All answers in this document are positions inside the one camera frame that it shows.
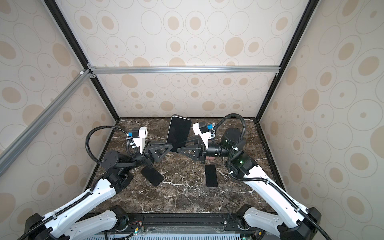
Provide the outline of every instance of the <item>white cable tie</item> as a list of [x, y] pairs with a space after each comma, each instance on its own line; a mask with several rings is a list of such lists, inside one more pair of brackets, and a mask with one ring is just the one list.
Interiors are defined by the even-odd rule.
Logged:
[[295, 212], [299, 212], [301, 210], [301, 206], [297, 206], [297, 208], [295, 209]]

